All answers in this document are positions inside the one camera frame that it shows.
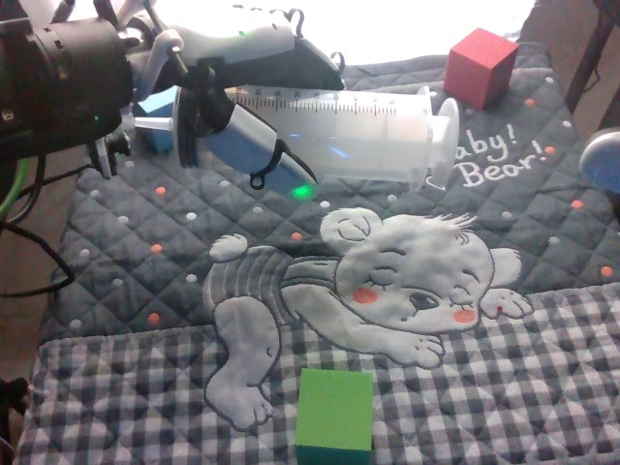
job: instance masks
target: bright white background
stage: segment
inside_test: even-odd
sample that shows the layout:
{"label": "bright white background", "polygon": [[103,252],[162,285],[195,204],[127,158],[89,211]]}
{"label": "bright white background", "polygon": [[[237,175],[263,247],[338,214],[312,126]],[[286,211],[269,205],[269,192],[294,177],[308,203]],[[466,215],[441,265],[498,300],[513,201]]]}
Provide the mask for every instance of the bright white background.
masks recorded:
{"label": "bright white background", "polygon": [[[536,0],[159,0],[157,8],[242,4],[264,10],[299,8],[303,34],[325,53],[341,51],[348,64],[380,63],[446,54],[477,27],[516,40]],[[31,17],[48,20],[58,0],[21,0]],[[94,13],[90,0],[77,0],[74,17]]]}

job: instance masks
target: green led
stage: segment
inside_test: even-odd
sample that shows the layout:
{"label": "green led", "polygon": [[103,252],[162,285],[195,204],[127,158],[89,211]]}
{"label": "green led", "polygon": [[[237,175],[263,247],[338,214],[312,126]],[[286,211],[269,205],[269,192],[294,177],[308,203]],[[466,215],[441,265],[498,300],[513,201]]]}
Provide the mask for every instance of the green led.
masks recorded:
{"label": "green led", "polygon": [[314,199],[314,186],[306,184],[305,186],[295,187],[293,189],[293,198],[298,201],[309,201]]}

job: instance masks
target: toy block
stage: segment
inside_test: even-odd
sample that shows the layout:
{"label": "toy block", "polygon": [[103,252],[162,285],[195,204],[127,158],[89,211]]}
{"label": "toy block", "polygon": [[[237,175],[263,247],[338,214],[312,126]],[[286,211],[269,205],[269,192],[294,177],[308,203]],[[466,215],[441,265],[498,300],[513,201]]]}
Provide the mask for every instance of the toy block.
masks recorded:
{"label": "toy block", "polygon": [[[168,118],[172,116],[172,106],[178,87],[173,86],[163,92],[150,95],[146,100],[134,105],[134,116]],[[168,131],[138,128],[140,134],[156,152],[162,153],[172,148],[172,134]]]}
{"label": "toy block", "polygon": [[444,89],[484,109],[508,89],[519,45],[476,29],[449,52]]}
{"label": "toy block", "polygon": [[368,465],[372,375],[304,368],[294,447],[299,465]]}

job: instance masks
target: bear's nose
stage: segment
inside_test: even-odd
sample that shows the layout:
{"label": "bear's nose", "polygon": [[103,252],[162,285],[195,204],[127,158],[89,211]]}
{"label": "bear's nose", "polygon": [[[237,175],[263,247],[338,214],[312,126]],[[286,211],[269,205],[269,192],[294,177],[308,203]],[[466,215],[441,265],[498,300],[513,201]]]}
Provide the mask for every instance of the bear's nose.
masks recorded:
{"label": "bear's nose", "polygon": [[416,307],[416,310],[429,310],[439,305],[439,300],[425,293],[415,292],[409,296],[409,299]]}

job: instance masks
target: orange cheek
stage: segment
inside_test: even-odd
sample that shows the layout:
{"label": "orange cheek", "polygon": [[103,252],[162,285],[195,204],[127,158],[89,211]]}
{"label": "orange cheek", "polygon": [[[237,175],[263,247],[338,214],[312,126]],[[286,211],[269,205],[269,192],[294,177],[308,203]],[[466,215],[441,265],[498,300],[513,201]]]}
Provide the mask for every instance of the orange cheek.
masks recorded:
{"label": "orange cheek", "polygon": [[457,323],[471,323],[476,319],[476,313],[471,308],[461,308],[454,313],[454,319]]}
{"label": "orange cheek", "polygon": [[359,288],[353,292],[353,300],[357,303],[372,303],[378,298],[379,295],[368,288]]}

